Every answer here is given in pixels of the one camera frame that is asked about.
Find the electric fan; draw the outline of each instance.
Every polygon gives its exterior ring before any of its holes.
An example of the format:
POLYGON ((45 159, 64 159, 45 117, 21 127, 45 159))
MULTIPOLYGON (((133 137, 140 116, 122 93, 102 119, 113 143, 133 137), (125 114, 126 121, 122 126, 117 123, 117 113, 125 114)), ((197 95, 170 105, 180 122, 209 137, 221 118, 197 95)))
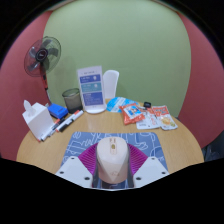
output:
POLYGON ((24 59, 26 73, 32 77, 41 77, 46 92, 48 89, 47 73, 56 66, 60 56, 61 45, 59 41, 48 36, 36 41, 26 53, 24 59))

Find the snack bag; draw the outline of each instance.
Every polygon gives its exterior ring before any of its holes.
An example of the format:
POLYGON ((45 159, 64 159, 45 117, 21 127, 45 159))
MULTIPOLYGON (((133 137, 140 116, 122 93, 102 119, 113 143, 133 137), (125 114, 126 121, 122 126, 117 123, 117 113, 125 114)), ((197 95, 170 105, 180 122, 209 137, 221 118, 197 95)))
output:
POLYGON ((145 116, 144 120, 136 122, 137 129, 153 129, 159 128, 160 124, 157 121, 154 111, 152 108, 147 108, 147 110, 141 110, 143 115, 145 116))
POLYGON ((178 127, 173 121, 167 109, 167 106, 159 106, 159 107, 153 106, 152 110, 154 111, 157 120, 159 121, 160 127, 163 130, 172 130, 178 127))
POLYGON ((122 111, 125 125, 145 119, 145 116, 138 109, 136 103, 119 106, 119 108, 122 111))
POLYGON ((134 100, 129 100, 124 97, 115 97, 107 103, 107 110, 110 112, 121 113, 119 106, 124 106, 124 105, 128 105, 131 103, 136 103, 136 105, 138 105, 138 102, 136 102, 134 100))

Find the green wall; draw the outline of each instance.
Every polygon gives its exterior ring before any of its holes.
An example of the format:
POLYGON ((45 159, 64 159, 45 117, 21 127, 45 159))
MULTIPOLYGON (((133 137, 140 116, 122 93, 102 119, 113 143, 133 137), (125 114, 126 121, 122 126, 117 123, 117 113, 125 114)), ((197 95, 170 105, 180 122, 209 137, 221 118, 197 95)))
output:
POLYGON ((120 73, 116 96, 167 105, 178 116, 188 87, 187 31, 172 10, 149 0, 80 0, 54 11, 44 36, 59 40, 61 58, 47 74, 52 102, 78 87, 76 70, 101 65, 120 73))

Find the wooden table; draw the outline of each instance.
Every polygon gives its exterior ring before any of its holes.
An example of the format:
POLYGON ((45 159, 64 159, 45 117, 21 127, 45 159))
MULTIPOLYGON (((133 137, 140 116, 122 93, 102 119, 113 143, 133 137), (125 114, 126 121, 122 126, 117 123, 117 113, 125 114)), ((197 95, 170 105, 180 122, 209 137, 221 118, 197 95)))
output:
POLYGON ((72 134, 80 132, 135 133, 154 132, 157 134, 169 173, 187 166, 203 163, 201 148, 191 132, 177 119, 175 130, 164 131, 161 128, 138 130, 136 124, 124 125, 120 113, 104 111, 100 114, 84 114, 68 126, 63 132, 55 132, 44 142, 38 142, 31 131, 24 137, 17 154, 17 161, 37 166, 55 174, 60 168, 66 147, 72 134))

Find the pink wall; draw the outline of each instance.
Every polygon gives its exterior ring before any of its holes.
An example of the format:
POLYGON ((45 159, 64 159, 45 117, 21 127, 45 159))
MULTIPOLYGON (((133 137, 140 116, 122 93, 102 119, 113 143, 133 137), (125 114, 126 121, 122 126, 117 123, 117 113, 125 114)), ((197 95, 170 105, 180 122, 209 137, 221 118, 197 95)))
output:
POLYGON ((224 72, 204 34, 189 19, 179 16, 188 32, 192 57, 189 86, 179 118, 203 148, 224 130, 224 72))
POLYGON ((0 153, 2 158, 16 160, 17 151, 29 131, 22 113, 24 100, 31 105, 48 103, 41 78, 31 77, 24 70, 24 57, 38 39, 43 38, 44 28, 51 12, 34 20, 11 46, 0 71, 0 153))

